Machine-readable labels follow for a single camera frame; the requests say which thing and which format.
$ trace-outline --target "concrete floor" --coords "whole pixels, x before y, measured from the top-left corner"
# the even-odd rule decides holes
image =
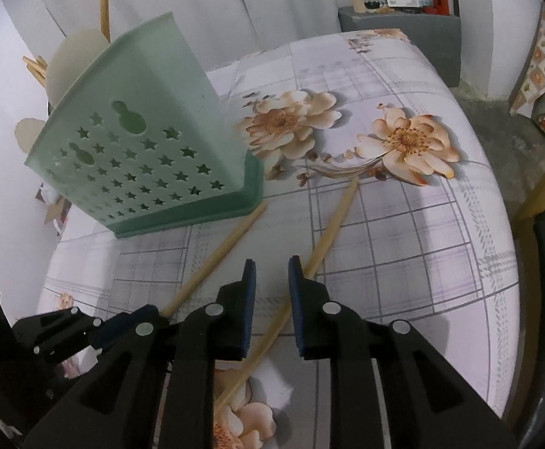
[[[511,217],[545,171],[545,135],[530,119],[510,116],[505,101],[456,99],[493,167]]]

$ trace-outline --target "tablecloth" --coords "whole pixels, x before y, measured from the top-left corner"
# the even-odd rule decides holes
[[[419,50],[404,38],[374,32],[332,34],[247,56],[209,78],[229,127],[250,110],[244,96],[290,89],[330,91],[342,118],[319,132],[333,156],[371,133],[379,103],[432,113],[462,160],[456,178],[427,187],[395,179],[361,180],[317,279],[331,297],[363,318],[407,319],[501,414],[510,390],[519,330],[514,245],[499,188],[483,150],[453,95]],[[306,259],[347,181],[313,177],[299,186],[295,168],[265,184],[266,213],[178,312],[214,300],[256,261],[258,286],[252,344],[287,295],[287,261]],[[166,305],[240,219],[116,239],[72,208],[56,248],[38,312],[61,292],[88,314],[110,318],[145,303]],[[91,366],[92,356],[82,364]],[[278,424],[266,448],[328,448],[330,371],[326,361],[298,357],[289,324],[252,377],[254,398],[272,406]]]

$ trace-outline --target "basket base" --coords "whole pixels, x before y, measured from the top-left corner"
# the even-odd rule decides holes
[[[237,192],[184,204],[137,219],[106,224],[106,227],[117,238],[127,238],[249,214],[262,200],[264,173],[260,160],[249,152],[246,155],[244,170],[243,187]]]

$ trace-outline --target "gray table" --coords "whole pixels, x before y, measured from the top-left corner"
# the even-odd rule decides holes
[[[429,59],[450,87],[459,85],[462,54],[460,18],[426,13],[356,13],[352,6],[339,8],[341,30],[400,28]]]

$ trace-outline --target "basket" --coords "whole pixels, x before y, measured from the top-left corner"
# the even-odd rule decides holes
[[[84,71],[26,165],[117,237],[242,216],[262,199],[262,165],[224,123],[171,13]]]

